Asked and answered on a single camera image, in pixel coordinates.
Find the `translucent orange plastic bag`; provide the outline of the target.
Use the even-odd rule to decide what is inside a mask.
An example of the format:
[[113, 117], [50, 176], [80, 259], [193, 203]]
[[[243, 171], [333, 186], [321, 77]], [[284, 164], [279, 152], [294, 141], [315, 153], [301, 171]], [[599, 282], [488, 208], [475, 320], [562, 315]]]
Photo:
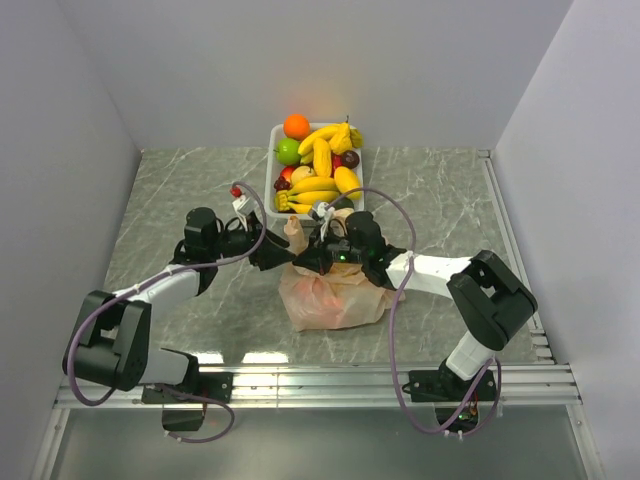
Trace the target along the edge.
[[334, 264], [325, 275], [287, 265], [279, 294], [297, 331], [336, 330], [377, 322], [394, 292], [372, 284], [357, 264]]

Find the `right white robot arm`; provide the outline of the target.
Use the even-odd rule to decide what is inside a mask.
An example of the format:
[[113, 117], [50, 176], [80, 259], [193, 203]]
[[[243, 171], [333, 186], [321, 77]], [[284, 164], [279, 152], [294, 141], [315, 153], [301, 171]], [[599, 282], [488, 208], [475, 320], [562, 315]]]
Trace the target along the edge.
[[356, 212], [336, 235], [327, 224], [316, 227], [297, 267], [325, 275], [337, 264], [361, 267], [367, 280], [390, 291], [402, 288], [447, 298], [466, 331], [427, 383], [431, 401], [461, 400], [470, 393], [486, 362], [502, 351], [538, 310], [528, 287], [494, 252], [472, 257], [416, 255], [392, 246], [369, 212]]

